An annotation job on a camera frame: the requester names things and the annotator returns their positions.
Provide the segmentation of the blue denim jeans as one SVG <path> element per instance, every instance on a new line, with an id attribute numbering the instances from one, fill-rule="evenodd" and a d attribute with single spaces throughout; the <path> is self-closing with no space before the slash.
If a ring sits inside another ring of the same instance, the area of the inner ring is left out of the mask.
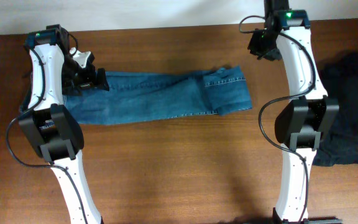
<path id="1" fill-rule="evenodd" d="M 109 90 L 65 95 L 63 104 L 80 124 L 117 125 L 186 116 L 221 115 L 252 108 L 240 67 L 181 75 L 106 72 Z"/>

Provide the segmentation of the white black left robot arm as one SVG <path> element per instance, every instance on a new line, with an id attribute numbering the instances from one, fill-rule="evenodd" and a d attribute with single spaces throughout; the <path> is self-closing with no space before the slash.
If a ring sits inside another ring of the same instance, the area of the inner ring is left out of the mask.
<path id="1" fill-rule="evenodd" d="M 16 121 L 44 167 L 55 174 L 70 221 L 102 223 L 83 168 L 83 132 L 63 98 L 109 86 L 105 70 L 93 65 L 94 55 L 70 47 L 72 39 L 59 24 L 28 34 L 24 47 L 32 61 L 31 87 Z"/>

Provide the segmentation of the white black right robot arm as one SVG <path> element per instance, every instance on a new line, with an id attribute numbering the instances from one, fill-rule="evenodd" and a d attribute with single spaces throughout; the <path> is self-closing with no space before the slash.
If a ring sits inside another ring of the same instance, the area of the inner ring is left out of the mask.
<path id="1" fill-rule="evenodd" d="M 265 0 L 264 28 L 250 32 L 248 49 L 258 59 L 283 60 L 289 95 L 261 107 L 287 101 L 274 124 L 275 138 L 266 140 L 282 151 L 280 193 L 272 223 L 342 223 L 336 217 L 310 218 L 308 194 L 311 166 L 339 111 L 329 97 L 316 68 L 307 12 L 294 10 L 288 1 Z"/>

